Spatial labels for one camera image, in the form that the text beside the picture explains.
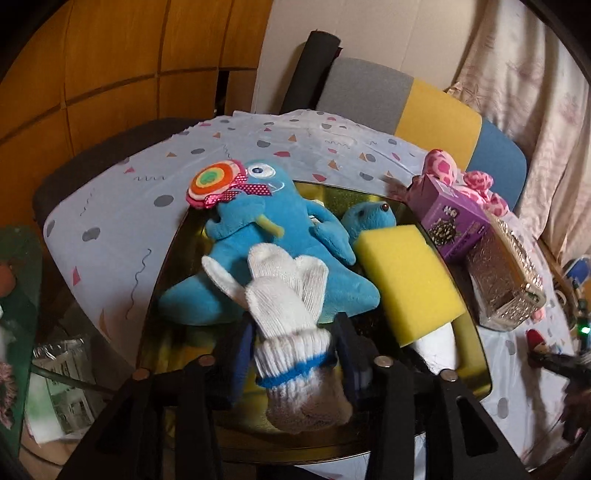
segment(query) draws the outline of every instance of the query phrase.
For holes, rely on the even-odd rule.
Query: white wall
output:
[[[254,111],[277,113],[311,30],[341,39],[341,55],[451,85],[486,0],[275,0],[256,80]]]

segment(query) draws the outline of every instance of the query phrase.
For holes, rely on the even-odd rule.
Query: chair backrest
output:
[[[504,133],[435,87],[370,61],[336,59],[316,106],[425,150],[448,151],[462,170],[482,170],[513,209],[527,175],[525,156]]]

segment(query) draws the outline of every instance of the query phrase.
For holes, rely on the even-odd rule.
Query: white knit glove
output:
[[[253,280],[242,292],[213,259],[203,258],[213,282],[248,308],[264,341],[255,350],[259,384],[267,389],[267,419],[289,433],[349,421],[352,408],[331,365],[325,365],[330,332],[316,327],[328,268],[318,258],[296,259],[273,244],[248,255]]]

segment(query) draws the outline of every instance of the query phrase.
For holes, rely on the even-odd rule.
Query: embroidered eye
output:
[[[256,179],[268,179],[275,176],[275,169],[266,163],[255,163],[248,167],[248,174]]]

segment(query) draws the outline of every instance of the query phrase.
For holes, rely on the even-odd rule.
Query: yellow sponge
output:
[[[379,290],[388,323],[401,346],[466,311],[442,260],[414,225],[366,230],[353,249]]]

